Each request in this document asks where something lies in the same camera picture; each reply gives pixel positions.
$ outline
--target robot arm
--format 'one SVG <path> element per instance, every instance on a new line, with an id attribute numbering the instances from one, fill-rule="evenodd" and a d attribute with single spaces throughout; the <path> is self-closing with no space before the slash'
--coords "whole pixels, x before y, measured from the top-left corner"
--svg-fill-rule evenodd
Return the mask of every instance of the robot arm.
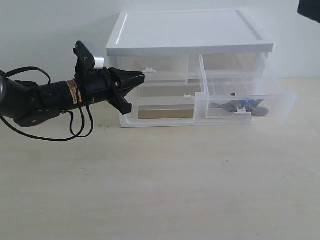
<path id="1" fill-rule="evenodd" d="M 32 127 L 74 109 L 81 110 L 84 106 L 88 109 L 89 105 L 102 101 L 109 102 L 123 115 L 131 113 L 132 105 L 125 96 L 144 83 L 142 72 L 107 69 L 104 58 L 88 43 L 78 41 L 73 51 L 78 60 L 75 77 L 69 81 L 51 83 L 49 75 L 36 67 L 19 68 L 8 73 L 1 71 L 2 121 L 8 117 L 20 127 Z M 39 86 L 35 82 L 9 79 L 26 71 L 44 73 L 49 77 L 49 83 Z"/>

